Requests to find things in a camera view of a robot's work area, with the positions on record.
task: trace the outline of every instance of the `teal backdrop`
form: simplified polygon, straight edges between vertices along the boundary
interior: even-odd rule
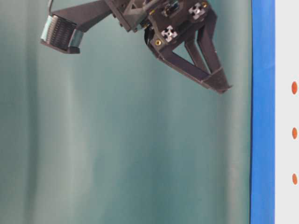
[[[112,16],[63,55],[39,44],[46,0],[1,0],[1,224],[249,223],[251,1],[211,3],[224,95]]]

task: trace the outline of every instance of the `cable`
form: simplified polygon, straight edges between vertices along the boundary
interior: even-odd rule
[[[48,3],[48,11],[49,11],[49,15],[51,15],[51,11],[52,11],[52,5],[53,5],[53,1],[54,0],[49,0],[49,3]]]

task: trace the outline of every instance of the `screw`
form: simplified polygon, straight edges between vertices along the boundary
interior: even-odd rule
[[[206,8],[206,7],[207,7],[207,2],[206,2],[206,1],[203,1],[203,2],[201,3],[201,5],[203,6],[203,8]]]
[[[155,12],[155,10],[152,10],[152,11],[149,13],[149,15],[152,15],[154,12]]]
[[[162,44],[162,42],[158,39],[156,40],[156,43],[155,43],[157,46],[160,46]]]

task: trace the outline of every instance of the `white panel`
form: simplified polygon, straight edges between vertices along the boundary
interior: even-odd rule
[[[299,92],[292,93],[292,83],[299,86],[299,2],[276,0],[276,177],[275,222],[297,224],[299,185],[292,175],[299,176]]]

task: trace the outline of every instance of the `blue tape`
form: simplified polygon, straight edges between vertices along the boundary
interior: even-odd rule
[[[275,0],[252,0],[251,224],[275,223]]]

